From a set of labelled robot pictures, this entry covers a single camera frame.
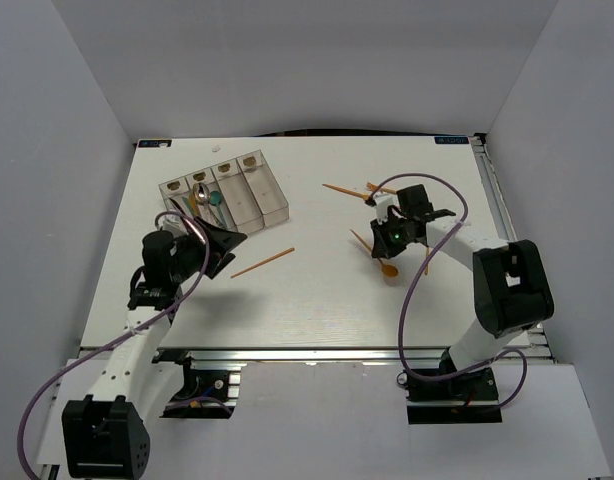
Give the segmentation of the orange plastic spoon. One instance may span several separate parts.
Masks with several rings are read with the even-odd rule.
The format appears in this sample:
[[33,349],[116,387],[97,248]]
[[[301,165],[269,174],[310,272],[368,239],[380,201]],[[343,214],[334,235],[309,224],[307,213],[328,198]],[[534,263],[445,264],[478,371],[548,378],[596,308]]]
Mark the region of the orange plastic spoon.
[[[368,253],[371,254],[372,253],[372,247],[357,232],[355,232],[353,229],[351,229],[351,233],[360,242],[360,244],[368,251]],[[380,270],[381,270],[381,272],[382,272],[384,277],[386,277],[386,278],[396,278],[398,276],[399,271],[398,271],[398,269],[394,265],[386,263],[381,258],[376,258],[376,261],[378,262],[378,264],[380,266]]]

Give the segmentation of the teal plastic spoon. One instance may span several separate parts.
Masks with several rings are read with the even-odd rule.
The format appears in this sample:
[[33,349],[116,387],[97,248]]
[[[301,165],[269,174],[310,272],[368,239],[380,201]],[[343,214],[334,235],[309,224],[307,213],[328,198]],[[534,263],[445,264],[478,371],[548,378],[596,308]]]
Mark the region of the teal plastic spoon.
[[223,202],[223,197],[220,191],[213,190],[209,193],[209,204],[213,207],[215,212],[218,214],[218,221],[222,228],[227,228],[227,222],[225,220],[225,216],[221,210],[221,204]]

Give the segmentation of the silver metal spoon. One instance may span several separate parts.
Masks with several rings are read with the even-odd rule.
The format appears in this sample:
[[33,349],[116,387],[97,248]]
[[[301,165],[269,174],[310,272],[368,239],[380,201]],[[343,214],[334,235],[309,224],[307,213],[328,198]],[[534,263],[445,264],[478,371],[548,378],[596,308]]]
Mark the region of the silver metal spoon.
[[209,203],[209,192],[206,185],[202,182],[197,182],[192,187],[192,194],[197,205],[199,215],[208,221],[211,216],[211,208]]

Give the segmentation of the dark iridescent metal knife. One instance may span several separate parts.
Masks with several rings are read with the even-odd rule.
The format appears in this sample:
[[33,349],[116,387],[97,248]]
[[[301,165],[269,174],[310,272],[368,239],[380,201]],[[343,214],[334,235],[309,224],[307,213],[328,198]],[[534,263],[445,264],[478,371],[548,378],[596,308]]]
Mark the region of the dark iridescent metal knife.
[[175,207],[175,209],[183,215],[187,215],[186,211],[183,207],[173,198],[170,198],[170,203]]

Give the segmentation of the iridescent ornate metal spoon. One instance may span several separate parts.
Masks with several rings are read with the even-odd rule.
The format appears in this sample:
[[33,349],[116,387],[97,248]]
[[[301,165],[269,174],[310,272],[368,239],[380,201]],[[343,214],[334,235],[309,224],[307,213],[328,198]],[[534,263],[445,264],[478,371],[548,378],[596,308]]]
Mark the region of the iridescent ornate metal spoon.
[[216,215],[215,211],[212,209],[212,206],[207,206],[206,210],[208,212],[208,215],[213,219],[213,222],[216,226],[218,227],[223,227],[223,223],[220,220],[220,218]]

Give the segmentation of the orange plastic knife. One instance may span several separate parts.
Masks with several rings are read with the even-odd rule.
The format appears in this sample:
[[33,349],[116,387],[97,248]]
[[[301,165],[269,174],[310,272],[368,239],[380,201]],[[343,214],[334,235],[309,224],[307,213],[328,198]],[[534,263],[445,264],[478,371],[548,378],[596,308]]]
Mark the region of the orange plastic knife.
[[189,201],[190,209],[191,209],[193,215],[197,216],[199,213],[198,213],[197,204],[196,204],[196,201],[195,201],[195,199],[193,197],[193,194],[190,194],[188,196],[188,201]]

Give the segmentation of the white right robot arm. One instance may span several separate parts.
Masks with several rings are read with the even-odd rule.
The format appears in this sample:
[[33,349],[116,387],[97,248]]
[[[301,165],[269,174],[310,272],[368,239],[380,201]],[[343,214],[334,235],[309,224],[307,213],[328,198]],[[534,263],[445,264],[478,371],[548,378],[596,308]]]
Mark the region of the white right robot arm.
[[411,244],[428,248],[430,257],[448,255],[472,273],[475,319],[444,353],[433,381],[448,397],[459,399],[475,385],[473,371],[500,358],[522,332],[551,318],[554,299],[537,245],[481,233],[466,212],[436,209],[423,185],[375,201],[370,223],[372,256],[392,259]]

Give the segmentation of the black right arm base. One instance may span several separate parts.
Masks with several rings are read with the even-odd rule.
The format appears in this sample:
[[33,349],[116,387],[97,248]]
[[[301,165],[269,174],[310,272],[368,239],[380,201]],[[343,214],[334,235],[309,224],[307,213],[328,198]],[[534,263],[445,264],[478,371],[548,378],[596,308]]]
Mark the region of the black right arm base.
[[402,371],[396,383],[406,392],[409,425],[502,422],[499,393],[491,368],[443,382],[423,382]]

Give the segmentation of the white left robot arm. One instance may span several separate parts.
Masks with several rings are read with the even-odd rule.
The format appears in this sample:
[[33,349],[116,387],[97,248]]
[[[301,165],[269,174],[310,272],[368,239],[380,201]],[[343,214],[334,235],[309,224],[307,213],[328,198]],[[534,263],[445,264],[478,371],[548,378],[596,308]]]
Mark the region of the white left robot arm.
[[75,479],[139,479],[151,451],[149,426],[173,398],[186,399],[198,374],[161,360],[157,350],[187,298],[188,279],[215,278],[247,236],[181,215],[142,240],[142,263],[129,284],[126,325],[105,346],[110,357],[80,400],[66,403],[61,424],[67,469]]

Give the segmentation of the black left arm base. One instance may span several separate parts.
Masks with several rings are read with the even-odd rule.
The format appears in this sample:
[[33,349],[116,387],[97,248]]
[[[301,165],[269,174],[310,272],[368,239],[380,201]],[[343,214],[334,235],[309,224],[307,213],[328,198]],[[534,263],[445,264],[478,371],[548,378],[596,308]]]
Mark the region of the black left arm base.
[[[227,404],[229,402],[229,380],[230,372],[224,368],[201,368],[193,359],[191,354],[187,354],[182,361],[183,367],[183,387],[172,398],[176,402],[190,401],[196,397],[211,397]],[[233,412],[233,407],[229,407],[230,412],[223,410],[214,402],[195,401],[187,406],[172,410],[174,418],[183,419],[228,419]]]

